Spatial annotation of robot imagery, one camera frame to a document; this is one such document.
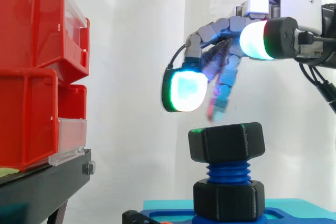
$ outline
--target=red storage bin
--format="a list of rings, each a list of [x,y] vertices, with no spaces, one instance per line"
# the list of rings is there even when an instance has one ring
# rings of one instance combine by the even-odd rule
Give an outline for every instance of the red storage bin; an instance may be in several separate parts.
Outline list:
[[[0,67],[52,68],[59,81],[89,74],[89,21],[73,0],[0,0]]]
[[[86,87],[51,69],[0,69],[0,168],[26,170],[84,154]]]

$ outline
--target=robotic arm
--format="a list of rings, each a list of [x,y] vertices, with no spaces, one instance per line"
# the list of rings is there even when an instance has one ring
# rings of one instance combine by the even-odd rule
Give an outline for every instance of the robotic arm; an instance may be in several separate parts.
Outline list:
[[[236,7],[235,16],[199,28],[188,36],[166,69],[162,85],[164,107],[170,112],[198,108],[207,82],[217,76],[208,118],[218,122],[225,114],[240,60],[247,56],[296,60],[336,112],[336,88],[316,69],[336,68],[335,6],[322,6],[321,0],[247,0]],[[182,67],[173,69],[174,59],[184,48]],[[303,64],[308,65],[312,77]]]

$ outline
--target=white curtain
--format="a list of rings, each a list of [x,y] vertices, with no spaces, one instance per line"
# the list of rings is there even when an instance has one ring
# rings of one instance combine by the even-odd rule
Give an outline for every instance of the white curtain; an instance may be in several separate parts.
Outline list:
[[[192,198],[205,165],[187,133],[209,126],[208,100],[168,114],[162,74],[188,34],[245,0],[75,0],[91,21],[88,141],[97,171],[69,201],[65,223],[121,223],[147,199]],[[331,78],[332,71],[323,71]],[[335,115],[294,61],[244,59],[223,124],[263,125],[266,153],[251,161],[268,198],[303,198],[336,211]]]

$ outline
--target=blue threaded bolt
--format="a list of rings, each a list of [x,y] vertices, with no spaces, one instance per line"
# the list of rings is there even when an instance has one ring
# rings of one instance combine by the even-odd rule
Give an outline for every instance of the blue threaded bolt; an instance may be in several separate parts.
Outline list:
[[[249,185],[251,184],[249,166],[247,161],[209,164],[206,167],[209,169],[207,181],[213,184]]]

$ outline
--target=green light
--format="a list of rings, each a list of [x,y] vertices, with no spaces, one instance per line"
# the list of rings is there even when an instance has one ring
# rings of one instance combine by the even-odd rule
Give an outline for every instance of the green light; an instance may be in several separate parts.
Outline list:
[[[200,129],[193,129],[192,132],[195,133],[201,133],[203,131],[204,128],[200,128]]]
[[[264,45],[265,21],[254,22],[247,25],[241,32],[239,43],[242,51],[249,57],[260,60],[273,60],[267,54]]]
[[[203,102],[208,79],[199,72],[178,71],[173,74],[170,99],[178,111],[193,111]]]

